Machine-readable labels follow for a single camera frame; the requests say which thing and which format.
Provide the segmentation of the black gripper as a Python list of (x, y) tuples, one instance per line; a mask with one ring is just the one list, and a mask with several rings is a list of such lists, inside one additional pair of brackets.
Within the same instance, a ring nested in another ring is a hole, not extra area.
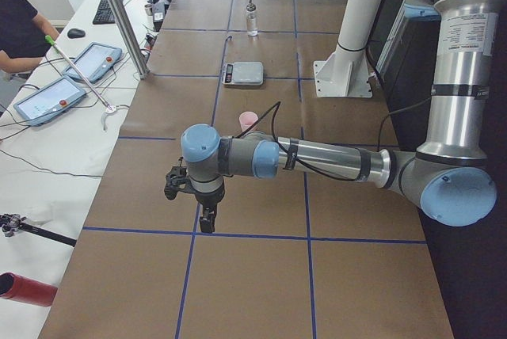
[(193, 182), (195, 197), (203, 206), (200, 216), (200, 231), (206, 234), (215, 232), (216, 205), (225, 196), (225, 185), (223, 180), (213, 180), (209, 182)]

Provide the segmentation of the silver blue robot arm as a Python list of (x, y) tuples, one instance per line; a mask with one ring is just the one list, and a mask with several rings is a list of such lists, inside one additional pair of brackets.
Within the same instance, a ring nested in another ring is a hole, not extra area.
[(202, 205), (200, 229), (215, 229), (224, 180), (275, 177), (278, 170), (370, 181), (407, 198), (428, 217), (453, 227), (476, 223), (493, 209), (497, 190), (480, 149), (498, 15), (506, 0), (405, 0), (405, 15), (440, 21), (425, 142), (414, 152), (339, 147), (248, 129), (220, 136), (196, 124), (181, 136), (182, 159), (166, 177), (165, 194), (192, 194)]

